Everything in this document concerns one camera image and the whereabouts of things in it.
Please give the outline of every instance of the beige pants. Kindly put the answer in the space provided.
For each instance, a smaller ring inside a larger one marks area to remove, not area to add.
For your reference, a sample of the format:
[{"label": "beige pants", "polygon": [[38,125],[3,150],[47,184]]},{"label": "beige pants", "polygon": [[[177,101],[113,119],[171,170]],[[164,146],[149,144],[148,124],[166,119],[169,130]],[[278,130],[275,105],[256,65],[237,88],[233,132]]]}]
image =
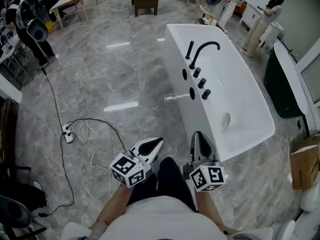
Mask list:
[{"label": "beige pants", "polygon": [[246,54],[248,56],[253,57],[255,55],[259,45],[259,39],[266,31],[267,27],[268,25],[265,23],[265,21],[260,18],[255,22],[254,26],[246,35],[241,47],[246,50]]}]

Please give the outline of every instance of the white pillar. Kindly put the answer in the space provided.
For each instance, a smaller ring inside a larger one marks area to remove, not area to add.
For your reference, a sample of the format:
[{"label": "white pillar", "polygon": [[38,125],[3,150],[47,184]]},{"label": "white pillar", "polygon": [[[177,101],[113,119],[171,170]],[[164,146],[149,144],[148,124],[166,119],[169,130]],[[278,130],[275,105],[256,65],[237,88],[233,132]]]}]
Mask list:
[{"label": "white pillar", "polygon": [[4,99],[11,98],[15,102],[20,103],[22,92],[15,88],[7,79],[0,74],[0,96]]}]

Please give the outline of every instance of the person's right forearm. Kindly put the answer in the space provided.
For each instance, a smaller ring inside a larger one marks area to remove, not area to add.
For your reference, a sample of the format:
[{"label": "person's right forearm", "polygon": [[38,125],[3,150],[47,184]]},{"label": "person's right forearm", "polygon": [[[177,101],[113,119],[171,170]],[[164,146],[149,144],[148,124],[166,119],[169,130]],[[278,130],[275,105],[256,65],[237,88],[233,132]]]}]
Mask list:
[{"label": "person's right forearm", "polygon": [[224,224],[209,192],[195,191],[195,200],[199,214],[208,217],[217,226]]}]

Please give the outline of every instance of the cardboard box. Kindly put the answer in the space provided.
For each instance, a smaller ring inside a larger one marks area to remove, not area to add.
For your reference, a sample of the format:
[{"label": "cardboard box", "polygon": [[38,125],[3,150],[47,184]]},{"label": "cardboard box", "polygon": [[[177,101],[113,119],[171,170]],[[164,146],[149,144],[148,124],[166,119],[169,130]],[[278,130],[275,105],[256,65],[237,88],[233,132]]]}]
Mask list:
[{"label": "cardboard box", "polygon": [[294,190],[308,190],[319,172],[320,134],[306,138],[293,148],[291,170]]}]

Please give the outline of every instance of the marble tile floor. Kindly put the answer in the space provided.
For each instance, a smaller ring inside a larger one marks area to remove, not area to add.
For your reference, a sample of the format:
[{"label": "marble tile floor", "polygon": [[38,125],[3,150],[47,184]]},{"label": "marble tile floor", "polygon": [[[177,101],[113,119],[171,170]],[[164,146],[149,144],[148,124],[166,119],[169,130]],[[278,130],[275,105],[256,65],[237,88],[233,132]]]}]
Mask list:
[{"label": "marble tile floor", "polygon": [[[126,148],[152,136],[165,137],[160,157],[172,156],[182,167],[190,155],[186,133],[166,72],[158,39],[163,39],[166,24],[191,23],[197,0],[159,0],[158,16],[151,10],[139,10],[134,17],[131,0],[86,0],[90,24],[75,14],[64,22],[65,29],[50,35],[48,41],[56,53],[46,68],[54,89],[61,123],[78,118],[96,118],[114,125]],[[248,58],[240,48],[247,33],[233,16],[226,25],[228,37],[235,43],[253,75],[261,82],[268,55],[259,49]],[[58,118],[50,86],[42,74],[33,70],[34,80],[23,87],[19,108],[16,162],[31,166],[30,178],[37,180],[48,194],[51,212],[71,201],[71,193],[62,168]],[[288,147],[304,137],[302,118],[282,120],[263,86],[275,134],[254,148],[222,163],[228,184],[211,193],[229,227],[253,229],[274,221],[293,219],[299,210],[301,192],[287,181]],[[118,109],[117,105],[127,105]],[[302,124],[299,130],[298,120]],[[115,132],[107,125],[89,122],[88,141],[96,148],[93,165],[108,166],[122,152]],[[48,227],[43,239],[57,240],[67,222],[90,226],[110,199],[109,174],[89,166],[92,150],[76,140],[63,141],[65,169],[75,203],[59,208],[54,215],[37,218]],[[111,180],[114,193],[118,182]]]}]

